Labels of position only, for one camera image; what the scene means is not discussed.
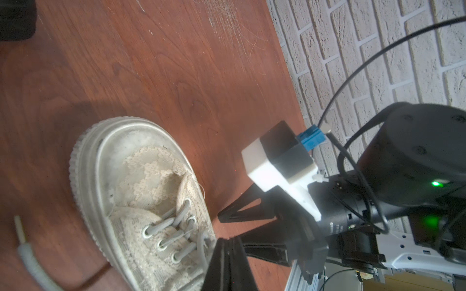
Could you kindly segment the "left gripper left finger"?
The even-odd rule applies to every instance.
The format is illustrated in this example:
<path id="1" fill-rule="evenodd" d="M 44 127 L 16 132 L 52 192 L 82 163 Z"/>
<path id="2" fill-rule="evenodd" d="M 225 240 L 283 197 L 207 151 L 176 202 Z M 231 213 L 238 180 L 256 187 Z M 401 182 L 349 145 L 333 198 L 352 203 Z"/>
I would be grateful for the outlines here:
<path id="1" fill-rule="evenodd" d="M 230 290 L 229 246 L 229 240 L 217 241 L 201 291 Z"/>

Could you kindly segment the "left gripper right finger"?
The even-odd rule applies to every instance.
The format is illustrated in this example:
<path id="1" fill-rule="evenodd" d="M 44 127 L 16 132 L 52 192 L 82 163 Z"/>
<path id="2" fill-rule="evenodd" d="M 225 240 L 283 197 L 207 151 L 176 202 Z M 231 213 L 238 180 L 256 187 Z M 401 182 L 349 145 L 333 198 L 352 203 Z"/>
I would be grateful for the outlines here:
<path id="1" fill-rule="evenodd" d="M 230 239 L 229 250 L 229 290 L 258 291 L 246 252 L 239 236 Z"/>

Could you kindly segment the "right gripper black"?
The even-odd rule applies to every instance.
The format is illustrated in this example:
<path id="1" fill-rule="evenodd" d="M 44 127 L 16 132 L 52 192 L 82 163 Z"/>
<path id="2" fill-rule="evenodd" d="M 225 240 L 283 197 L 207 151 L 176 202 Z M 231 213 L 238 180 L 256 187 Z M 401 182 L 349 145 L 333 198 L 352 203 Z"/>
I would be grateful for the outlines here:
<path id="1" fill-rule="evenodd" d="M 311 284 L 322 274 L 326 260 L 340 259 L 343 266 L 372 274 L 382 268 L 373 227 L 381 222 L 375 206 L 354 184 L 313 183 L 305 191 L 321 213 L 317 221 L 280 187 L 274 188 L 273 207 L 266 193 L 253 184 L 217 215 L 221 223 L 273 219 L 279 225 L 263 225 L 239 235 L 246 255 L 290 267 L 296 261 L 304 280 Z"/>

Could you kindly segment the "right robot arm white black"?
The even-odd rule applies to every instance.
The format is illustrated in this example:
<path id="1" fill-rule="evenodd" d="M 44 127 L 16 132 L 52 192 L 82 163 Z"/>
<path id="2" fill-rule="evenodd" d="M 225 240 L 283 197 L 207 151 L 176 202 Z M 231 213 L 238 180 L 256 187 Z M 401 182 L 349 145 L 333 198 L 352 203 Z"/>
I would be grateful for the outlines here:
<path id="1" fill-rule="evenodd" d="M 358 132 L 377 133 L 357 161 L 329 128 L 279 122 L 242 151 L 252 186 L 218 214 L 266 220 L 241 235 L 249 257 L 297 263 L 311 283 L 334 258 L 350 269 L 424 270 L 466 288 L 466 113 L 394 103 Z M 346 170 L 345 162 L 353 169 Z"/>

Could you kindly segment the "beige sneaker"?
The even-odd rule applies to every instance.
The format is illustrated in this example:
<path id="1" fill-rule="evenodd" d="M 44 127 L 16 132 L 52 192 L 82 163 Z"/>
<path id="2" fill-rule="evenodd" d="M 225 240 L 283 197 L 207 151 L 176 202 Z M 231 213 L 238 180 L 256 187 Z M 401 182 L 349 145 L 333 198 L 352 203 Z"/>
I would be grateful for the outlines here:
<path id="1" fill-rule="evenodd" d="M 194 170 L 162 127 L 101 121 L 77 140 L 70 187 L 92 239 L 134 291 L 199 291 L 216 236 Z"/>

